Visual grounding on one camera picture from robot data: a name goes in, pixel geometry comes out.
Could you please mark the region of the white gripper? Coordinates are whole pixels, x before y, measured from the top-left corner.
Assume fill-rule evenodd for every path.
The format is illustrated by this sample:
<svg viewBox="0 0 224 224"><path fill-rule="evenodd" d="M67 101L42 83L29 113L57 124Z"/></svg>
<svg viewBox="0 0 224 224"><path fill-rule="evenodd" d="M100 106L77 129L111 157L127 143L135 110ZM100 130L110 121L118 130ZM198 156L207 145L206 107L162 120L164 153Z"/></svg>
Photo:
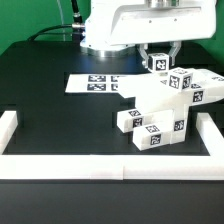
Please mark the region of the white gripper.
<svg viewBox="0 0 224 224"><path fill-rule="evenodd" d="M170 42L171 64L183 40L210 38L216 30L216 0L91 0L85 22L89 45L140 44L142 65L148 67L148 45Z"/></svg>

